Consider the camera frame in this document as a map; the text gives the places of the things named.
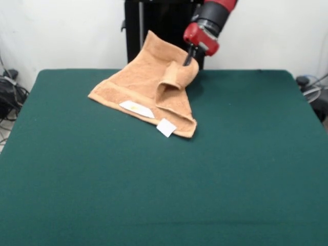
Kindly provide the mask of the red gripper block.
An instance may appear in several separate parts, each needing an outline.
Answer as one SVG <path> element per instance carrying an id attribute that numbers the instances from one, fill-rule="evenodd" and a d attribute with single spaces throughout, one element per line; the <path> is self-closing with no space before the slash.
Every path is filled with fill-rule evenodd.
<path id="1" fill-rule="evenodd" d="M 183 39 L 190 44 L 183 66 L 188 66 L 192 58 L 197 59 L 197 48 L 202 48 L 206 56 L 213 56 L 219 49 L 218 38 L 197 23 L 191 23 L 187 26 Z"/>

